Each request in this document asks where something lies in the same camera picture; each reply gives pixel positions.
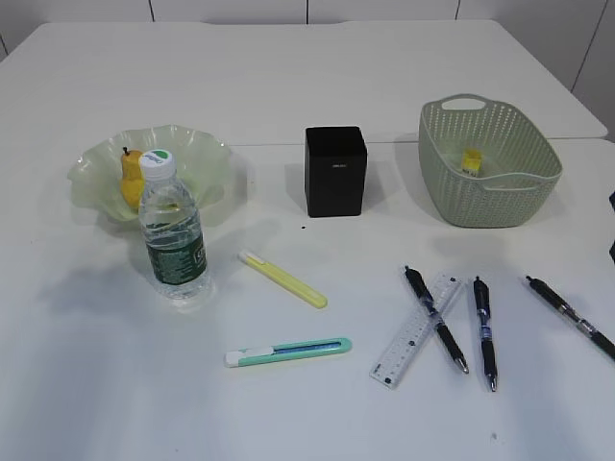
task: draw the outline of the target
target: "yellow pear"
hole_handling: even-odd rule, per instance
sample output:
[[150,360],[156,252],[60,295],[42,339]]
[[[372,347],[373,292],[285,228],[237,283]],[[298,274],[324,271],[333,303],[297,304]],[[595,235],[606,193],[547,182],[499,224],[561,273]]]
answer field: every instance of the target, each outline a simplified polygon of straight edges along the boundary
[[141,194],[145,187],[145,180],[141,174],[141,167],[138,165],[139,158],[143,155],[141,151],[129,151],[124,148],[122,156],[122,182],[121,191],[128,206],[137,210]]

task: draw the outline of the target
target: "clear ruler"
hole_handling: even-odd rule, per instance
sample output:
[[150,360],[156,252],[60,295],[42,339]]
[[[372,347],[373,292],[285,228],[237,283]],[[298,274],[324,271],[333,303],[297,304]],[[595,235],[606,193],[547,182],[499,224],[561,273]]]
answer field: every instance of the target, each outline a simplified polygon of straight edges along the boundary
[[[461,285],[457,277],[442,274],[436,277],[433,284],[429,286],[434,307],[443,317],[453,305],[453,298],[459,292]],[[397,387],[407,367],[434,333],[433,319],[429,318],[425,308],[416,298],[413,304],[409,318],[369,374],[389,389]]]

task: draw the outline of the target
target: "plastic basket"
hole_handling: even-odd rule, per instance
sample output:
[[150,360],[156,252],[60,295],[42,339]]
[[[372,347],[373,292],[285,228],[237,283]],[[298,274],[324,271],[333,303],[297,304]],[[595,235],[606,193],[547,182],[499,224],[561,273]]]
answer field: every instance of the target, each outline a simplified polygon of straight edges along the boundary
[[[445,109],[475,100],[479,109]],[[465,149],[482,153],[480,175],[461,172]],[[549,141],[510,104],[474,94],[427,103],[419,127],[421,171],[442,217],[464,228],[508,228],[525,223],[561,176]]]

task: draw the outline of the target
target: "black pen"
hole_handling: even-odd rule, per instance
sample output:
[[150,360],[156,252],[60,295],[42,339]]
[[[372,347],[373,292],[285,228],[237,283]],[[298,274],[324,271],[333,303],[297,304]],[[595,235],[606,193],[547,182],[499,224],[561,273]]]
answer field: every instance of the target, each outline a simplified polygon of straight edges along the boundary
[[461,353],[461,349],[444,323],[444,319],[442,319],[442,316],[437,309],[433,307],[433,296],[423,282],[423,277],[421,277],[421,274],[418,271],[410,269],[406,266],[406,278],[410,283],[412,290],[416,293],[419,302],[425,307],[430,318],[433,319],[433,329],[438,333],[438,336],[440,336],[444,346],[451,355],[451,359],[457,364],[463,373],[467,375],[469,371],[465,357],[463,356],[463,353]]
[[536,291],[547,303],[552,305],[560,314],[570,320],[575,327],[589,338],[596,346],[602,349],[608,356],[615,360],[615,345],[606,336],[598,331],[592,324],[580,317],[568,303],[562,300],[547,283],[540,279],[526,276],[529,286]]
[[489,306],[489,287],[477,277],[474,280],[474,299],[477,302],[477,313],[480,319],[480,348],[482,349],[482,363],[484,375],[487,376],[491,392],[498,387],[498,367],[496,367],[496,353],[493,350],[491,338],[491,308]]

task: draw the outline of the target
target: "glass bowl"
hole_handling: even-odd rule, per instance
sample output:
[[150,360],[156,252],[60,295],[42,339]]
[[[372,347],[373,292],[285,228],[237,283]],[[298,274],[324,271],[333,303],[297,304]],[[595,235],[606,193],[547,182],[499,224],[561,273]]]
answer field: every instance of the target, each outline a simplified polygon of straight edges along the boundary
[[232,179],[231,150],[209,133],[177,125],[128,130],[85,151],[70,169],[73,205],[99,209],[117,221],[138,217],[120,191],[123,147],[170,151],[197,207],[222,200]]

